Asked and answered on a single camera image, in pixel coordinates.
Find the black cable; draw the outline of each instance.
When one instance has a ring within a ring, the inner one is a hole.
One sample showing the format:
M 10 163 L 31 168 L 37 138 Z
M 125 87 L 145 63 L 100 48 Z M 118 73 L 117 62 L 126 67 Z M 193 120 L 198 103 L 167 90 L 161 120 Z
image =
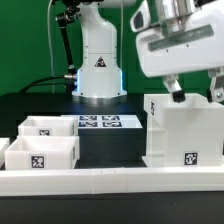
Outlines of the black cable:
M 49 81 L 49 80 L 55 80 L 55 79 L 64 79 L 64 76 L 52 76 L 52 77 L 46 77 L 43 79 L 38 79 L 32 83 L 30 83 L 29 85 L 25 86 L 24 88 L 22 88 L 19 93 L 25 93 L 29 88 L 31 88 L 32 86 L 34 86 L 35 84 L 41 83 L 41 82 L 45 82 L 45 81 Z
M 66 83 L 64 82 L 60 82 L 60 83 L 43 83 L 43 84 L 34 84 L 29 86 L 29 88 L 27 87 L 26 91 L 29 90 L 32 87 L 38 87 L 38 86 L 56 86 L 56 85 L 66 85 Z

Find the white box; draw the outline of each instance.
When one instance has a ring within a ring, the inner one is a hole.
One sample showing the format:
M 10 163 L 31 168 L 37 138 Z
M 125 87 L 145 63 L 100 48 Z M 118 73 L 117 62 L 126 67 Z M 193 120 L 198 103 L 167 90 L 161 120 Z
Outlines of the white box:
M 5 168 L 72 169 L 79 154 L 79 137 L 18 136 L 5 151 Z
M 10 142 L 8 138 L 0 138 L 0 168 L 5 162 L 5 150 L 9 147 Z
M 18 127 L 21 136 L 77 136 L 75 117 L 28 116 Z
M 198 94 L 174 103 L 170 94 L 145 95 L 149 167 L 221 166 L 224 106 Z

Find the white cube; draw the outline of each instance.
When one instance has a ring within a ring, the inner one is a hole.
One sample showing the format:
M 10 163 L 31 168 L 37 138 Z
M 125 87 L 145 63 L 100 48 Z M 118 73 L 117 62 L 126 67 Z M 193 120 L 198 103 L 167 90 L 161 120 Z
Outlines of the white cube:
M 18 136 L 5 151 L 5 168 L 72 169 L 79 156 L 79 137 Z
M 28 116 L 18 127 L 22 136 L 77 136 L 78 119 L 75 117 Z
M 198 94 L 174 103 L 170 94 L 145 95 L 148 166 L 221 166 L 224 106 Z
M 9 139 L 8 138 L 0 138 L 0 168 L 3 166 L 5 162 L 5 150 L 9 147 Z

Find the blue light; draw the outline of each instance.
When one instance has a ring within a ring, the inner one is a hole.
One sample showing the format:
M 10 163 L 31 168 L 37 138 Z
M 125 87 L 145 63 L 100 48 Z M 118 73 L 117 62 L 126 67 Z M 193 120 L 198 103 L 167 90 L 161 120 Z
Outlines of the blue light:
M 123 89 L 123 72 L 122 72 L 122 70 L 120 70 L 121 72 L 120 72 L 120 78 L 121 78 L 121 92 L 124 90 Z

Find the white platform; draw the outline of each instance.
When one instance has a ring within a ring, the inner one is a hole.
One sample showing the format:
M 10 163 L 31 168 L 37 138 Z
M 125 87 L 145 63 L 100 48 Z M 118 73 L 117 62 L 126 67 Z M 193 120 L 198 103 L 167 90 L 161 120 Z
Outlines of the white platform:
M 223 191 L 224 167 L 0 171 L 0 196 Z

